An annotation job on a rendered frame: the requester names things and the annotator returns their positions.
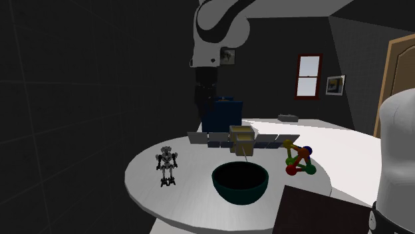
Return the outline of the dark blue chair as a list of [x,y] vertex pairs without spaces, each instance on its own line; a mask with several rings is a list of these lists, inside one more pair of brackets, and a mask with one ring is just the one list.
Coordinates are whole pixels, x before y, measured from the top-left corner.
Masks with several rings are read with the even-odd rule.
[[242,120],[243,101],[234,100],[231,96],[215,98],[204,104],[204,115],[201,118],[203,132],[228,132],[230,126],[240,126]]

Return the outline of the satellite model with solar panels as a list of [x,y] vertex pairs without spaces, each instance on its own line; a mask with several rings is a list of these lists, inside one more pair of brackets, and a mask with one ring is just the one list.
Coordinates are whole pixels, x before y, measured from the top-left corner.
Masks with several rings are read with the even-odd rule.
[[291,149],[298,151],[294,144],[299,135],[256,134],[252,126],[229,126],[229,132],[188,132],[190,144],[206,144],[209,148],[228,148],[232,154],[245,158],[254,155],[254,149],[285,148],[288,162],[293,158]]

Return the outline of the grey black robot figure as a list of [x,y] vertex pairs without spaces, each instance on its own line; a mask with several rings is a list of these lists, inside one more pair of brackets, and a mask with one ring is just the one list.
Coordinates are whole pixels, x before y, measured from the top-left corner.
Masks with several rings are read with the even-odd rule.
[[172,148],[170,146],[164,146],[160,150],[162,153],[155,155],[155,159],[158,162],[156,170],[161,170],[162,172],[160,187],[163,187],[164,185],[169,186],[171,184],[175,185],[176,182],[175,177],[173,176],[173,169],[178,166],[176,162],[178,154],[171,153]]

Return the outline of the red framed window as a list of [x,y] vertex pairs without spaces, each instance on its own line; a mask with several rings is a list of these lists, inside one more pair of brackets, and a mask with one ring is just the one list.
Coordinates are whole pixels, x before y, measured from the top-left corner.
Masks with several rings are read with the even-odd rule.
[[295,82],[295,100],[318,100],[322,53],[299,54]]

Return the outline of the dark teal bowl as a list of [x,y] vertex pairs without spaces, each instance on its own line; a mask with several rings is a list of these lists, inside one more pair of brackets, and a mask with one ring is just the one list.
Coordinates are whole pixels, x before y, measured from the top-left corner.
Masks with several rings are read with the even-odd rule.
[[228,162],[211,174],[219,195],[234,205],[255,203],[265,193],[269,174],[265,168],[251,162]]

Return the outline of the round white table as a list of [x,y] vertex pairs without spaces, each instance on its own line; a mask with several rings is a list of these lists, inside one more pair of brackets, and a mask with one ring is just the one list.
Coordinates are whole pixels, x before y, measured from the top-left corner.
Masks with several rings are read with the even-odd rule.
[[[162,186],[155,155],[170,146],[178,153],[174,169],[175,184]],[[272,234],[284,187],[290,185],[329,196],[330,177],[317,163],[313,175],[286,173],[287,151],[254,149],[253,156],[242,158],[227,148],[209,148],[191,144],[188,137],[175,138],[139,153],[125,171],[125,185],[130,197],[146,212],[163,222],[196,234]],[[269,183],[264,195],[250,205],[234,205],[224,200],[212,182],[216,167],[234,161],[248,161],[265,168]]]

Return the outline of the colourful ball and stick toy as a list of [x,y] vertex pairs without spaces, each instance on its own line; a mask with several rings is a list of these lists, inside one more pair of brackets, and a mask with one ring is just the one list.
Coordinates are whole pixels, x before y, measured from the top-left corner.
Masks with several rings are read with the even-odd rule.
[[295,176],[298,172],[314,175],[317,172],[316,167],[311,162],[310,155],[313,153],[311,147],[294,145],[292,140],[284,140],[283,147],[287,150],[285,171],[288,175]]

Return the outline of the dark brown robot stand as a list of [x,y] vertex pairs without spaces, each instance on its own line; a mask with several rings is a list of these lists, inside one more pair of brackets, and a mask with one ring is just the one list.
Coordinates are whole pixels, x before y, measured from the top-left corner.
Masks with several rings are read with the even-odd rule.
[[272,234],[368,234],[370,210],[286,185]]

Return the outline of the light brown wooden door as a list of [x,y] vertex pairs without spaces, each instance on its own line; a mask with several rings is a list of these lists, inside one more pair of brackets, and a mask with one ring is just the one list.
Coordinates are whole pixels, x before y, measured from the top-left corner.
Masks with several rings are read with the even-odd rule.
[[380,106],[390,96],[415,88],[415,34],[389,41],[373,136],[380,138]]

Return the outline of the wall picture with dark frame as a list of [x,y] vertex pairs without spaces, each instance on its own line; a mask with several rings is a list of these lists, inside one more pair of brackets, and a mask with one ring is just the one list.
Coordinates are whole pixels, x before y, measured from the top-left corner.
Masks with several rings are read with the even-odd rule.
[[220,65],[234,65],[234,64],[235,64],[235,49],[221,48]]

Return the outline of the wall picture with pale frame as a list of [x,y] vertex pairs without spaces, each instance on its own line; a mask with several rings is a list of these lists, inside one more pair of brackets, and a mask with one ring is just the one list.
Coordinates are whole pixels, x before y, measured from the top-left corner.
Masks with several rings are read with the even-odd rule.
[[329,76],[327,78],[326,95],[342,96],[345,86],[345,75]]

